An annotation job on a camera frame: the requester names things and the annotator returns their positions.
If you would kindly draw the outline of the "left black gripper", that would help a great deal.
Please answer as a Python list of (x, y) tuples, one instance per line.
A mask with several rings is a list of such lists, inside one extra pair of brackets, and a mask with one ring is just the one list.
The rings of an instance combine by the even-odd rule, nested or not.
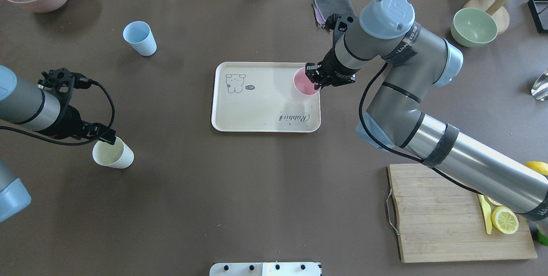
[(90, 124), (82, 120), (80, 112), (73, 106), (67, 105), (61, 113), (60, 120), (51, 130), (53, 139), (82, 138), (92, 139), (114, 145), (116, 143), (116, 131), (104, 124)]

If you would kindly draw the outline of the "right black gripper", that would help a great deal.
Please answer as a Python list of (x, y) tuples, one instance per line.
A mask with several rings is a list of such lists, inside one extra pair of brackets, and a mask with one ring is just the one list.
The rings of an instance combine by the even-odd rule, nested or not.
[(305, 75), (306, 76), (319, 76), (320, 79), (314, 83), (314, 89), (320, 91), (327, 86), (342, 86), (351, 83), (355, 83), (355, 69), (345, 67), (337, 58), (334, 49), (324, 56), (323, 60), (319, 64), (306, 63)]

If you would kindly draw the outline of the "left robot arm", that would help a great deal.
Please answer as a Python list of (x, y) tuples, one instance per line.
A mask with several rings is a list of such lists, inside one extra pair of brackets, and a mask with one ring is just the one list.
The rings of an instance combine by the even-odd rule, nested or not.
[(75, 146), (94, 141), (116, 143), (116, 132), (112, 129), (114, 117), (107, 125), (90, 123), (70, 106), (74, 89), (88, 89), (92, 85), (100, 86), (100, 83), (66, 68), (42, 75), (43, 79), (37, 84), (31, 84), (1, 66), (1, 119), (21, 126), (21, 129), (9, 128), (9, 131), (55, 145), (67, 145), (65, 139), (69, 137), (76, 140)]

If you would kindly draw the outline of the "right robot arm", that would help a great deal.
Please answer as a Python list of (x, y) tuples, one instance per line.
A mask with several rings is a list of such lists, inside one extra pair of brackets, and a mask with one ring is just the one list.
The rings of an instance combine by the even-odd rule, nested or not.
[(462, 52), (421, 26), (408, 0), (372, 0), (305, 76), (321, 91), (354, 83), (375, 58), (386, 71), (370, 102), (364, 89), (357, 132), (373, 146), (432, 169), (456, 186), (483, 194), (547, 231), (547, 177), (433, 116), (431, 90), (448, 85)]

